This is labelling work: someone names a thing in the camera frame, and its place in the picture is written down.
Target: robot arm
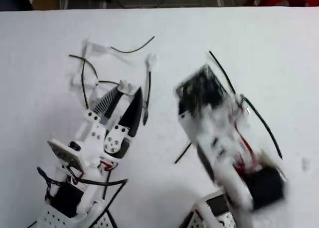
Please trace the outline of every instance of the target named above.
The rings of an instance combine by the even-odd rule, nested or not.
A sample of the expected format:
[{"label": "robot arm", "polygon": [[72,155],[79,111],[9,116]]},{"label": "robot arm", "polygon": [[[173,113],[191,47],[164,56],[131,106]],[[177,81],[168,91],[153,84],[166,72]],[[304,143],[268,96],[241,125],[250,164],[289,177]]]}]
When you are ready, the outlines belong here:
[{"label": "robot arm", "polygon": [[[119,116],[115,111],[121,110],[119,103],[124,95],[129,104],[126,103],[126,110]],[[121,81],[102,97],[96,92],[96,97],[92,110],[85,111],[73,141],[68,145],[56,139],[48,141],[59,163],[55,180],[38,168],[48,184],[45,209],[37,221],[38,227],[93,227],[100,219],[105,221],[111,203],[107,204],[102,198],[104,188],[121,184],[121,189],[127,182],[105,182],[105,172],[117,166],[137,133],[142,114],[142,90]]]},{"label": "robot arm", "polygon": [[252,227],[249,213],[284,195],[281,160],[254,151],[238,132],[237,123],[246,115],[243,99],[229,95],[208,65],[176,93],[179,121],[210,178],[223,187],[237,227]]}]

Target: black cable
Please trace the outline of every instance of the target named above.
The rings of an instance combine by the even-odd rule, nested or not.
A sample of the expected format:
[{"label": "black cable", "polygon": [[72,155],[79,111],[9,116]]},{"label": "black cable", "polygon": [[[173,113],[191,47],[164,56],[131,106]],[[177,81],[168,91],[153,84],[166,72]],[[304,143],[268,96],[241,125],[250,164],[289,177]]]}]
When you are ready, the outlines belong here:
[{"label": "black cable", "polygon": [[115,85],[119,85],[117,82],[113,82],[113,81],[103,81],[103,80],[100,80],[99,83],[112,83],[112,84],[115,84]]},{"label": "black cable", "polygon": [[37,223],[37,221],[33,222],[31,225],[29,225],[27,228],[30,228],[32,226],[34,226]]},{"label": "black cable", "polygon": [[146,100],[146,107],[145,107],[145,112],[144,112],[144,116],[143,116],[143,125],[146,125],[146,122],[148,121],[149,118],[149,103],[150,103],[150,95],[151,95],[151,84],[152,84],[152,72],[149,71],[149,88],[148,88],[148,96],[147,96],[147,100]]},{"label": "black cable", "polygon": [[185,150],[181,153],[181,155],[176,159],[176,161],[174,161],[174,164],[177,164],[177,162],[180,161],[180,159],[184,156],[184,154],[187,152],[187,150],[190,148],[191,142],[187,145],[187,147],[185,148]]},{"label": "black cable", "polygon": [[70,54],[69,55],[69,57],[75,57],[75,58],[79,58],[79,59],[81,59],[82,61],[85,61],[87,64],[89,64],[90,65],[90,67],[92,68],[92,70],[93,70],[93,72],[94,72],[94,74],[95,74],[95,76],[96,76],[96,78],[98,78],[98,73],[96,72],[96,69],[95,69],[95,67],[93,66],[93,64],[92,63],[90,63],[88,60],[86,60],[85,58],[83,58],[83,57],[80,57],[80,56],[76,56],[76,55],[72,55],[72,54]]},{"label": "black cable", "polygon": [[215,62],[216,62],[217,65],[219,66],[220,70],[223,72],[223,74],[224,74],[224,76],[225,76],[225,78],[226,78],[226,80],[227,80],[227,83],[228,83],[228,85],[229,85],[231,91],[232,91],[234,94],[236,94],[236,91],[235,91],[233,85],[231,84],[230,79],[229,79],[229,77],[227,76],[227,73],[226,73],[226,71],[224,70],[223,66],[219,63],[219,61],[217,60],[217,58],[214,56],[214,54],[213,54],[211,51],[209,51],[209,54],[214,58]]},{"label": "black cable", "polygon": [[118,180],[115,182],[96,182],[96,181],[91,181],[91,180],[77,177],[69,166],[67,166],[66,169],[71,173],[71,175],[73,176],[72,178],[74,178],[77,182],[84,183],[84,184],[97,185],[97,186],[115,186],[118,184],[126,183],[128,181],[128,179],[123,179],[123,180]]},{"label": "black cable", "polygon": [[86,106],[86,109],[89,109],[88,99],[86,98],[85,86],[84,86],[84,66],[85,66],[85,61],[86,61],[86,59],[83,60],[82,73],[81,73],[81,85],[82,85],[82,90],[83,90],[85,106]]},{"label": "black cable", "polygon": [[[110,180],[110,176],[111,176],[111,171],[109,171],[108,176],[107,176],[107,178],[106,178],[106,182],[107,182],[107,183],[108,183],[109,180]],[[104,187],[103,196],[102,196],[102,199],[104,199],[104,200],[105,200],[106,189],[107,189],[107,188],[108,188],[108,187]]]},{"label": "black cable", "polygon": [[260,113],[257,111],[257,109],[254,107],[254,105],[248,100],[248,98],[245,97],[243,94],[241,94],[240,96],[241,96],[241,98],[242,98],[245,102],[248,103],[248,105],[251,107],[251,109],[256,113],[256,115],[257,115],[257,117],[259,118],[259,120],[264,124],[264,126],[265,126],[267,132],[269,133],[271,139],[273,140],[273,143],[274,143],[274,145],[275,145],[275,147],[276,147],[276,150],[277,150],[277,153],[278,153],[279,157],[282,159],[282,158],[283,158],[283,155],[282,155],[281,150],[280,150],[280,148],[279,148],[279,146],[278,146],[278,143],[277,143],[277,141],[276,141],[276,138],[274,137],[272,131],[271,131],[270,128],[269,128],[269,126],[267,125],[267,123],[265,122],[265,120],[263,119],[263,117],[260,115]]},{"label": "black cable", "polygon": [[149,90],[148,90],[148,98],[146,100],[146,108],[149,108],[149,103],[150,103],[151,84],[152,84],[151,74],[152,74],[152,72],[149,71]]},{"label": "black cable", "polygon": [[127,180],[121,184],[121,186],[118,188],[118,190],[114,193],[114,195],[112,196],[110,202],[106,205],[105,209],[102,211],[102,213],[93,221],[93,223],[89,226],[89,228],[92,228],[100,219],[101,217],[104,215],[105,212],[107,212],[107,210],[109,209],[110,205],[112,204],[112,202],[114,201],[115,197],[118,195],[118,193],[121,191],[121,189],[123,188],[123,186],[125,186],[125,184],[127,183]]},{"label": "black cable", "polygon": [[155,36],[151,37],[150,40],[148,40],[142,47],[139,47],[135,50],[132,50],[132,51],[121,51],[121,50],[118,50],[117,48],[114,48],[114,47],[111,47],[111,49],[117,51],[117,52],[120,52],[120,53],[133,53],[133,52],[137,52],[139,50],[141,50],[143,47],[145,47],[146,45],[148,45],[153,39],[155,38]]}]

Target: motion-blurred robot arm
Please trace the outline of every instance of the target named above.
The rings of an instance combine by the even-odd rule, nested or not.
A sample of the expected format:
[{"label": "motion-blurred robot arm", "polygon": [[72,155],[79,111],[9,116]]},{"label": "motion-blurred robot arm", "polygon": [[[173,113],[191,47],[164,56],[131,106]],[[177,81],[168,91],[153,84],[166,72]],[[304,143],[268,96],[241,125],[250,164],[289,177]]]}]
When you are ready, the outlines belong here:
[{"label": "motion-blurred robot arm", "polygon": [[237,227],[252,227],[249,213],[281,199],[285,178],[279,156],[253,150],[238,131],[248,99],[228,94],[208,65],[176,93],[179,121],[210,178],[222,187]]}]

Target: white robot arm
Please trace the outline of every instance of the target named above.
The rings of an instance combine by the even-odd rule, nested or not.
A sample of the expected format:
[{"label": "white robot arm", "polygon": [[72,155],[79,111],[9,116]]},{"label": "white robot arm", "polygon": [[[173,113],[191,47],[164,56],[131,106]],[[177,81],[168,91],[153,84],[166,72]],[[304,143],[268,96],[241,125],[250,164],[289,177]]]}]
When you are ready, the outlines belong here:
[{"label": "white robot arm", "polygon": [[[119,116],[115,110],[119,110],[124,95],[129,104]],[[47,183],[47,191],[37,227],[113,227],[108,208],[127,179],[109,182],[105,181],[106,174],[109,178],[110,171],[123,158],[135,137],[142,106],[142,89],[121,81],[102,98],[93,101],[93,109],[85,111],[73,141],[68,145],[56,139],[48,141],[59,163],[54,179],[38,168]],[[106,187],[114,185],[121,186],[106,203]]]}]

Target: white table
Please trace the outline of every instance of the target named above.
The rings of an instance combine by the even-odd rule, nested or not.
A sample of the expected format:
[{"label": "white table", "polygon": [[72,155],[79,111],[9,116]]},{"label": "white table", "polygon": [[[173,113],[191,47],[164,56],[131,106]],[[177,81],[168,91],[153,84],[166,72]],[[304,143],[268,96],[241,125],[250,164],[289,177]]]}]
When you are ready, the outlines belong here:
[{"label": "white table", "polygon": [[[211,49],[282,149],[291,185],[290,227],[315,227],[318,16],[319,8],[285,7],[0,13],[1,227],[25,227],[37,219],[46,184],[36,166],[48,171],[56,162],[46,141],[69,142],[81,123],[81,91],[70,86],[80,61],[68,54],[80,55],[85,39],[129,50],[153,35],[139,52],[90,60],[101,79],[143,86],[146,55],[159,55],[147,126],[140,126],[111,175],[129,179],[110,209],[118,226],[177,227],[197,199],[216,190],[194,148],[173,165],[188,143],[177,122],[174,87],[207,62],[226,82],[208,55]],[[302,158],[309,161],[307,171]]]}]

